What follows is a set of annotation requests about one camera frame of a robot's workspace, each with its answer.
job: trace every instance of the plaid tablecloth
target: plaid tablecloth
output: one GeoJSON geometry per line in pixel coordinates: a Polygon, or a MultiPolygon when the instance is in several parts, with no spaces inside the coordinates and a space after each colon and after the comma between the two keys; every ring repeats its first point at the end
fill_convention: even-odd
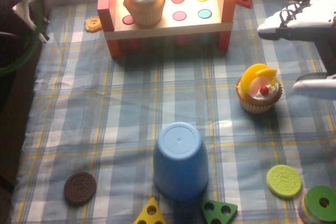
{"type": "Polygon", "coordinates": [[[195,202],[164,198],[153,184],[152,153],[162,127],[183,121],[203,136],[209,158],[209,199],[238,205],[234,223],[300,223],[296,207],[315,185],[336,188],[335,104],[297,97],[302,73],[323,70],[313,43],[261,40],[256,29],[290,0],[253,0],[236,7],[227,53],[170,38],[163,53],[114,62],[103,33],[85,32],[96,5],[54,8],[37,69],[13,196],[13,223],[130,224],[154,196],[165,222],[203,223],[195,202]],[[252,64],[278,69],[284,95],[264,115],[245,112],[235,84],[252,64]],[[282,200],[266,184],[277,164],[294,167],[303,190],[282,200]],[[63,186],[88,171],[97,193],[68,207],[63,186]]]}

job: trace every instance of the chocolate cookie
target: chocolate cookie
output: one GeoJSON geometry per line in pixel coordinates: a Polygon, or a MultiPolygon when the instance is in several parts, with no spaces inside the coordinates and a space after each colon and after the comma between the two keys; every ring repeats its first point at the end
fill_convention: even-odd
{"type": "Polygon", "coordinates": [[[96,193],[95,178],[86,172],[75,173],[64,185],[65,200],[76,207],[85,205],[96,193]]]}

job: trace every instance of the toy bench leg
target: toy bench leg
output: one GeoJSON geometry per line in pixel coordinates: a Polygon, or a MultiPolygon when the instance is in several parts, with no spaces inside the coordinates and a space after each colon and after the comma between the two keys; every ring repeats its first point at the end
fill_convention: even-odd
{"type": "Polygon", "coordinates": [[[220,31],[219,32],[219,40],[218,40],[218,46],[222,50],[229,49],[230,44],[230,37],[231,37],[231,31],[220,31]]]}
{"type": "Polygon", "coordinates": [[[122,55],[122,48],[121,48],[121,41],[120,40],[108,40],[107,45],[110,50],[110,54],[112,58],[121,58],[122,55]]]}

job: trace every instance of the upside-down cup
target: upside-down cup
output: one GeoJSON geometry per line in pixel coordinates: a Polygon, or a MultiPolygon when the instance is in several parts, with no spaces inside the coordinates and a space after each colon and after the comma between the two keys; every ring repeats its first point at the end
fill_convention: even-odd
{"type": "Polygon", "coordinates": [[[258,101],[253,99],[249,94],[245,94],[242,92],[240,88],[240,78],[236,83],[236,92],[240,101],[241,107],[246,111],[253,113],[253,114],[262,114],[268,111],[272,106],[279,101],[282,95],[282,86],[278,84],[278,91],[277,94],[270,100],[267,101],[258,101]]]}
{"type": "Polygon", "coordinates": [[[194,199],[207,185],[206,148],[199,131],[190,124],[176,122],[161,131],[153,165],[155,184],[168,198],[194,199]]]}
{"type": "Polygon", "coordinates": [[[124,0],[123,4],[135,23],[140,26],[151,26],[161,20],[165,1],[166,0],[153,0],[138,2],[135,0],[124,0]]]}

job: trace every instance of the green triangle block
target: green triangle block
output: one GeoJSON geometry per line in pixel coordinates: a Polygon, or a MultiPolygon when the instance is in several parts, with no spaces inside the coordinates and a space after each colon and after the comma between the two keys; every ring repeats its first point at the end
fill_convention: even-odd
{"type": "Polygon", "coordinates": [[[234,218],[238,206],[204,199],[201,201],[201,210],[207,224],[228,224],[234,218]]]}

